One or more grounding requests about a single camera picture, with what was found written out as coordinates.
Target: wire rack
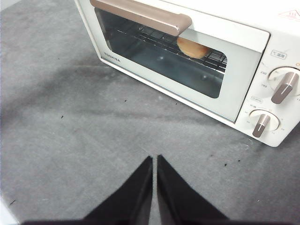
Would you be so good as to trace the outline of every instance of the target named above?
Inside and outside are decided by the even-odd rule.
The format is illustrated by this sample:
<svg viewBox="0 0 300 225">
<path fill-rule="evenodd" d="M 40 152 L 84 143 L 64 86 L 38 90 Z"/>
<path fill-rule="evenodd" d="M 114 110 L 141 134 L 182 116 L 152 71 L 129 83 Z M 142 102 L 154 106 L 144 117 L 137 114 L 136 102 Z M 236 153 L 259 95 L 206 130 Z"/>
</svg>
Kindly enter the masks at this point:
<svg viewBox="0 0 300 225">
<path fill-rule="evenodd" d="M 118 32 L 122 32 L 124 34 L 133 36 L 139 40 L 161 47 L 166 51 L 172 52 L 192 62 L 209 67 L 222 74 L 225 73 L 227 58 L 223 53 L 217 50 L 213 49 L 203 58 L 195 59 L 185 55 L 180 51 L 177 45 L 177 37 L 160 32 L 153 28 L 144 26 L 142 24 L 133 22 L 131 20 L 126 20 L 123 23 L 121 23 L 119 26 L 114 27 L 114 29 L 117 30 Z"/>
</svg>

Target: glass window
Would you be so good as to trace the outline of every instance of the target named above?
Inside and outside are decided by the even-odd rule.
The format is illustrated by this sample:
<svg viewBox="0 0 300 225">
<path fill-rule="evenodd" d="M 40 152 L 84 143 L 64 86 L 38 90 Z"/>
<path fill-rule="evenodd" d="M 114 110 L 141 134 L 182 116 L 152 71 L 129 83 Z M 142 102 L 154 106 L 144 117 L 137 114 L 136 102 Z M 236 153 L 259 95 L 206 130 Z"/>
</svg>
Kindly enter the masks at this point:
<svg viewBox="0 0 300 225">
<path fill-rule="evenodd" d="M 95 8 L 114 53 L 211 98 L 218 98 L 227 58 L 215 49 L 174 37 Z"/>
</svg>

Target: bread roll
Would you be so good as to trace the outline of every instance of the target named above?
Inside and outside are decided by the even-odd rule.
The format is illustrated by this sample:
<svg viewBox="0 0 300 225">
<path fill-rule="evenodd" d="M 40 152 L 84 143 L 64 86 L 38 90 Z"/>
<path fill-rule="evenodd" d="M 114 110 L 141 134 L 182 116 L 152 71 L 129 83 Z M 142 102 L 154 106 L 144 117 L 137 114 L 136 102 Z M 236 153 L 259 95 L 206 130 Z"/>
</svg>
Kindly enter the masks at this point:
<svg viewBox="0 0 300 225">
<path fill-rule="evenodd" d="M 182 37 L 177 38 L 177 45 L 184 54 L 196 59 L 201 59 L 210 51 L 210 48 Z"/>
</svg>

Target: timer dial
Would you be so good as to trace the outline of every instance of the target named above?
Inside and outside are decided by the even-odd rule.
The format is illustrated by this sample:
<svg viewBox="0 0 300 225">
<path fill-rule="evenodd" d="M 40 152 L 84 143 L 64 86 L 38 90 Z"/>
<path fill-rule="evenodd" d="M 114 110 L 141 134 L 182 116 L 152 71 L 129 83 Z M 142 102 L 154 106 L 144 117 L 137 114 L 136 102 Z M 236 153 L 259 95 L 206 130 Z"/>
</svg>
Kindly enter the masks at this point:
<svg viewBox="0 0 300 225">
<path fill-rule="evenodd" d="M 265 110 L 254 110 L 250 113 L 250 120 L 255 127 L 252 135 L 260 137 L 265 131 L 273 131 L 279 127 L 279 119 Z"/>
</svg>

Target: debris speck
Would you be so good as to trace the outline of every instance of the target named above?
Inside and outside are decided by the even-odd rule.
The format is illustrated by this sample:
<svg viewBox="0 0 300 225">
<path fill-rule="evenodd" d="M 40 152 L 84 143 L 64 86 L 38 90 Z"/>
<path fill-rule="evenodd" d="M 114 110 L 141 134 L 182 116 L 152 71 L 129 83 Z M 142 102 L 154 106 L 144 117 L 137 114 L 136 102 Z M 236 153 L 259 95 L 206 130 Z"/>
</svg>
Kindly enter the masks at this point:
<svg viewBox="0 0 300 225">
<path fill-rule="evenodd" d="M 15 199 L 9 204 L 9 206 L 11 206 L 12 204 L 14 204 L 15 203 Z"/>
</svg>

